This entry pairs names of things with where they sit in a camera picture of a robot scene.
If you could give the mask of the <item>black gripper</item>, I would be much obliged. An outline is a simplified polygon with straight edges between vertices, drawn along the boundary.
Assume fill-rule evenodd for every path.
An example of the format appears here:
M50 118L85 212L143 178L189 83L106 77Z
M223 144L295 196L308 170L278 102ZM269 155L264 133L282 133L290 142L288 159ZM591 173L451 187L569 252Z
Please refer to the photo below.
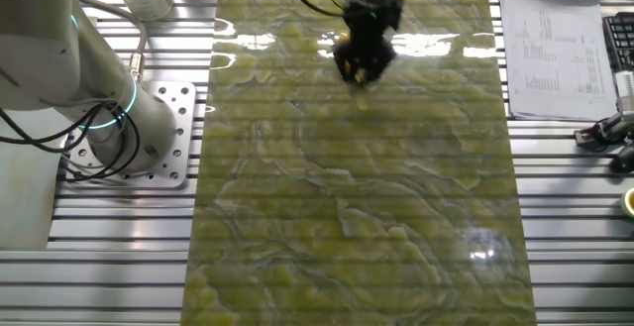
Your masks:
M357 65L352 45L370 45L365 53L365 85L378 81L396 58L385 32L400 29L404 0L344 0L343 18L349 29L347 39L335 42L334 61L341 78L356 84Z

